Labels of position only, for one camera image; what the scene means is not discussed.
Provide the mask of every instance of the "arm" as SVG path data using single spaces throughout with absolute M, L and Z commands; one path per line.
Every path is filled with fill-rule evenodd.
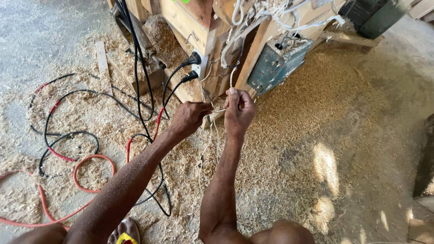
M 249 243 L 237 230 L 234 182 L 244 135 L 256 106 L 245 91 L 231 88 L 226 94 L 226 144 L 202 200 L 199 238 L 204 243 Z
M 193 134 L 212 109 L 211 105 L 201 102 L 185 102 L 179 106 L 172 125 L 108 181 L 80 214 L 64 243 L 107 243 L 112 231 L 142 195 L 160 161 Z

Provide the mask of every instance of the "electrical box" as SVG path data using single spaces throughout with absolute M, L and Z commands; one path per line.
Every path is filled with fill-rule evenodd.
M 264 46 L 247 83 L 262 96 L 304 63 L 304 55 L 313 44 L 312 39 L 286 38 L 284 35 L 271 39 Z

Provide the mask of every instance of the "black power plug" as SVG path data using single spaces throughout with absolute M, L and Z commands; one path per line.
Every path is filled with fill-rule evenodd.
M 192 52 L 191 55 L 184 62 L 182 62 L 182 66 L 201 64 L 201 62 L 201 56 L 197 52 Z
M 192 70 L 188 75 L 181 79 L 181 83 L 185 83 L 196 78 L 199 78 L 199 76 L 197 75 L 196 71 Z

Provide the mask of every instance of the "orange hose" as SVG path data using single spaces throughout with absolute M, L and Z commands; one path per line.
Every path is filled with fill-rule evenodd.
M 89 189 L 85 189 L 85 188 L 83 188 L 82 186 L 80 186 L 80 185 L 78 184 L 77 179 L 76 179 L 76 171 L 77 171 L 78 167 L 79 167 L 79 166 L 80 166 L 84 161 L 88 160 L 89 158 L 94 158 L 94 157 L 100 157 L 100 158 L 105 158 L 105 159 L 109 160 L 109 162 L 111 163 L 112 168 L 113 168 L 112 177 L 113 177 L 114 174 L 115 174 L 115 165 L 113 164 L 113 161 L 111 161 L 111 159 L 109 159 L 108 157 L 106 157 L 106 156 L 104 156 L 104 155 L 96 154 L 96 155 L 92 155 L 92 156 L 89 156 L 89 157 L 83 159 L 82 161 L 80 161 L 80 162 L 78 163 L 78 165 L 77 165 L 76 168 L 74 169 L 74 182 L 75 182 L 76 185 L 77 185 L 81 190 L 83 190 L 83 191 L 91 192 L 91 190 L 89 190 Z M 12 173 L 17 173 L 17 172 L 20 172 L 20 171 L 7 172 L 6 174 L 1 175 L 1 176 L 0 176 L 0 179 L 3 178 L 3 177 L 6 176 L 6 175 L 9 175 L 9 174 L 12 174 Z M 8 220 L 8 219 L 1 218 L 1 217 L 0 217 L 0 222 L 5 223 L 5 224 L 10 224 L 10 225 L 13 225 L 13 226 L 18 226 L 18 227 L 30 227 L 30 228 L 34 228 L 34 227 L 44 227 L 44 226 L 51 225 L 51 224 L 57 224 L 57 223 L 60 223 L 60 222 L 62 222 L 62 221 L 64 221 L 64 220 L 66 220 L 66 219 L 68 219 L 68 218 L 70 218 L 70 217 L 76 215 L 76 214 L 79 213 L 81 210 L 83 210 L 85 207 L 87 207 L 87 206 L 89 205 L 89 203 L 92 202 L 92 200 L 93 200 L 93 198 L 92 198 L 89 202 L 87 202 L 85 205 L 83 205 L 83 206 L 80 207 L 77 211 L 71 213 L 70 215 L 65 216 L 65 217 L 63 217 L 63 218 L 61 218 L 61 219 L 55 220 L 55 219 L 51 216 L 50 211 L 48 210 L 48 204 L 47 204 L 47 200 L 46 200 L 46 198 L 45 198 L 45 192 L 44 192 L 44 189 L 42 188 L 41 185 L 37 185 L 37 186 L 38 186 L 39 194 L 40 194 L 40 196 L 41 196 L 42 207 L 43 207 L 43 209 L 44 209 L 44 213 L 45 213 L 45 215 L 46 215 L 46 216 L 47 216 L 47 217 L 48 217 L 52 222 L 44 223 L 44 224 L 26 224 L 26 223 L 20 223 L 20 222 L 17 222 L 17 221 Z

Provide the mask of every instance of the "leg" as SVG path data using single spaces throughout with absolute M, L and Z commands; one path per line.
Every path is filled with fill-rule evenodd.
M 254 234 L 253 244 L 314 244 L 312 233 L 303 226 L 287 220 L 278 220 L 271 229 Z
M 66 233 L 62 225 L 52 224 L 24 233 L 9 244 L 61 244 Z

